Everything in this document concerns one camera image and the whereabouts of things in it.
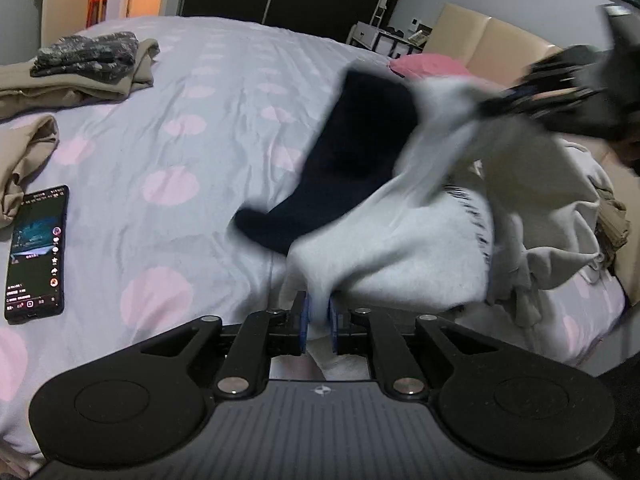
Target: beige fabric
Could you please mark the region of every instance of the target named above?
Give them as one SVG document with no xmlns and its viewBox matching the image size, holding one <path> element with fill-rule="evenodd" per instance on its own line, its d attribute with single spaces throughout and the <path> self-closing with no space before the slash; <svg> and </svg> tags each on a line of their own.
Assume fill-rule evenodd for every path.
<svg viewBox="0 0 640 480">
<path fill-rule="evenodd" d="M 58 145 L 52 115 L 13 130 L 0 130 L 0 228 L 9 225 L 22 203 L 22 182 L 49 158 Z"/>
<path fill-rule="evenodd" d="M 616 198 L 625 203 L 626 219 L 631 222 L 626 245 L 616 253 L 616 276 L 631 304 L 636 304 L 640 301 L 640 178 L 623 167 L 613 152 L 604 158 L 602 167 L 613 183 Z"/>
<path fill-rule="evenodd" d="M 478 77 L 512 86 L 526 74 L 527 66 L 553 52 L 556 47 L 548 41 L 492 18 L 466 67 Z"/>
<path fill-rule="evenodd" d="M 596 238 L 604 254 L 604 267 L 608 269 L 614 261 L 616 251 L 620 250 L 629 236 L 629 220 L 626 219 L 626 206 L 616 200 L 612 192 L 596 188 L 600 196 Z"/>
<path fill-rule="evenodd" d="M 0 66 L 0 120 L 34 108 L 71 108 L 96 100 L 126 99 L 133 91 L 153 86 L 151 60 L 159 52 L 156 40 L 142 41 L 134 69 L 116 84 L 78 74 L 31 77 L 33 61 Z"/>
<path fill-rule="evenodd" d="M 443 54 L 466 65 L 471 60 L 490 19 L 480 12 L 446 4 L 433 27 L 424 52 Z"/>
</svg>

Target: drawer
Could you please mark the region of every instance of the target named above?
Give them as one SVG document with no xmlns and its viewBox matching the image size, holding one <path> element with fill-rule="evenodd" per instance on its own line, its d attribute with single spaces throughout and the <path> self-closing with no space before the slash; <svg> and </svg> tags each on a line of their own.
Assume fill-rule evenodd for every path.
<svg viewBox="0 0 640 480">
<path fill-rule="evenodd" d="M 377 28 L 367 23 L 358 22 L 356 30 L 353 31 L 353 39 L 366 46 L 369 50 L 373 48 L 377 36 Z"/>
</svg>

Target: bedsheet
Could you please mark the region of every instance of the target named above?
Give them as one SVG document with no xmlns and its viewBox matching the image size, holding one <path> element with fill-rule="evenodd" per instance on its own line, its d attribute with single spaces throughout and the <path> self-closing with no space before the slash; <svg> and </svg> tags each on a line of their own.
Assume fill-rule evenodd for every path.
<svg viewBox="0 0 640 480">
<path fill-rule="evenodd" d="M 27 188 L 70 189 L 65 311 L 0 319 L 0 456 L 26 457 L 31 471 L 42 457 L 27 408 L 49 378 L 198 316 L 234 323 L 265 308 L 282 262 L 229 221 L 247 199 L 273 206 L 290 192 L 342 68 L 388 61 L 221 18 L 134 18 L 87 34 L 117 30 L 159 41 L 155 86 L 55 112 L 60 145 Z M 0 231 L 3 288 L 10 237 Z"/>
</svg>

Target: pink pillow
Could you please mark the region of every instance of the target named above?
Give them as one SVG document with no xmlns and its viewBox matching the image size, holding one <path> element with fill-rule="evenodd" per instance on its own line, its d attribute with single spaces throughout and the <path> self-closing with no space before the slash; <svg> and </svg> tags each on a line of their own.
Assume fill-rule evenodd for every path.
<svg viewBox="0 0 640 480">
<path fill-rule="evenodd" d="M 389 61 L 389 68 L 411 79 L 434 75 L 471 75 L 466 67 L 442 54 L 409 54 Z"/>
</svg>

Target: logo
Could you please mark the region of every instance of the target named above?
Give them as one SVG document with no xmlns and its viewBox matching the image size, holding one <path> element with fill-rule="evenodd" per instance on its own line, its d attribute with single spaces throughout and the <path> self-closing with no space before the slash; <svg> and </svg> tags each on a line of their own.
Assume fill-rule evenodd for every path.
<svg viewBox="0 0 640 480">
<path fill-rule="evenodd" d="M 324 384 L 322 384 L 321 386 L 316 386 L 311 391 L 315 394 L 318 394 L 321 397 L 324 397 L 325 395 L 329 395 L 333 390 L 328 386 L 325 386 Z"/>
</svg>

